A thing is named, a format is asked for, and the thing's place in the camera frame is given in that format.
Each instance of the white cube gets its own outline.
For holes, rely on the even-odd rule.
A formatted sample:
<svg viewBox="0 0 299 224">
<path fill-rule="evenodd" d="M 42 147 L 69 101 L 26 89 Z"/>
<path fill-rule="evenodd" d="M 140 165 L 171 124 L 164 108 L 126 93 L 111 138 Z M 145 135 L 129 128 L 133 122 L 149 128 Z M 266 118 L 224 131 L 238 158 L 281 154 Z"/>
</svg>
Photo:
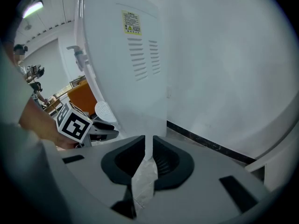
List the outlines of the white cube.
<svg viewBox="0 0 299 224">
<path fill-rule="evenodd" d="M 56 120 L 58 132 L 79 143 L 83 142 L 92 124 L 82 110 L 69 102 L 61 108 Z"/>
</svg>

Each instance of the warning label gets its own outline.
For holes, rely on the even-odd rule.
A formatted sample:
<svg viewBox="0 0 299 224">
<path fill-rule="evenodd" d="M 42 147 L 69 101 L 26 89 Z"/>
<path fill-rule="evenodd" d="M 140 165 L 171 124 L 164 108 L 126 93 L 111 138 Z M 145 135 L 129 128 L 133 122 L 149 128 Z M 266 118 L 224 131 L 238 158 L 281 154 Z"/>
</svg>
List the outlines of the warning label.
<svg viewBox="0 0 299 224">
<path fill-rule="evenodd" d="M 123 23 L 123 28 L 125 30 L 125 33 L 142 35 L 139 15 L 125 10 L 122 10 L 121 12 L 122 12 L 122 23 Z"/>
</svg>

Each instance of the vent grille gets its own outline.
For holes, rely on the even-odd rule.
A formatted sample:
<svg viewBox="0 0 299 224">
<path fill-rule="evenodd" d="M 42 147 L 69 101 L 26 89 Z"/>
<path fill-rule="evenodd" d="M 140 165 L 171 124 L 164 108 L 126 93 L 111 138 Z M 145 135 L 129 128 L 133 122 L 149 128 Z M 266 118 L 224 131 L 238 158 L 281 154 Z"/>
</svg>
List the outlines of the vent grille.
<svg viewBox="0 0 299 224">
<path fill-rule="evenodd" d="M 128 46 L 136 81 L 146 79 L 148 77 L 148 71 L 146 68 L 142 39 L 128 38 Z"/>
<path fill-rule="evenodd" d="M 149 40 L 149 53 L 153 75 L 161 72 L 158 42 Z"/>
</svg>

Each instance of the ceiling light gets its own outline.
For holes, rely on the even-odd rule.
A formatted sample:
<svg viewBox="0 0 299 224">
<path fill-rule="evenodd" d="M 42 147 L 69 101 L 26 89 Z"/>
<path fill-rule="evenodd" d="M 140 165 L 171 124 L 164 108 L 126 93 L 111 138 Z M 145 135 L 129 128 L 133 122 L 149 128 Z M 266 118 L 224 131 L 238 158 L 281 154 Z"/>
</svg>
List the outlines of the ceiling light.
<svg viewBox="0 0 299 224">
<path fill-rule="evenodd" d="M 43 3 L 42 1 L 39 1 L 33 5 L 31 5 L 30 7 L 28 7 L 26 9 L 26 11 L 24 12 L 23 18 L 29 16 L 30 14 L 34 13 L 35 11 L 37 11 L 38 9 L 41 9 L 43 7 Z"/>
</svg>

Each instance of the wooden table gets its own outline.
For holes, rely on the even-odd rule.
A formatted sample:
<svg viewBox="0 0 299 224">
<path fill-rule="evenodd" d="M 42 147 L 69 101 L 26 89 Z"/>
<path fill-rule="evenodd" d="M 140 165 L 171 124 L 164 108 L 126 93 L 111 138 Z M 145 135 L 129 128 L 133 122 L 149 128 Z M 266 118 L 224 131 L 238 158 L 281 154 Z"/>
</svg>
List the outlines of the wooden table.
<svg viewBox="0 0 299 224">
<path fill-rule="evenodd" d="M 50 113 L 51 111 L 55 110 L 56 113 L 58 113 L 58 110 L 56 109 L 56 107 L 57 107 L 59 104 L 63 105 L 63 104 L 60 102 L 60 99 L 57 99 L 57 100 L 55 100 L 52 104 L 50 104 L 48 107 L 46 107 L 46 108 L 44 109 L 44 111 L 47 112 L 47 113 Z"/>
</svg>

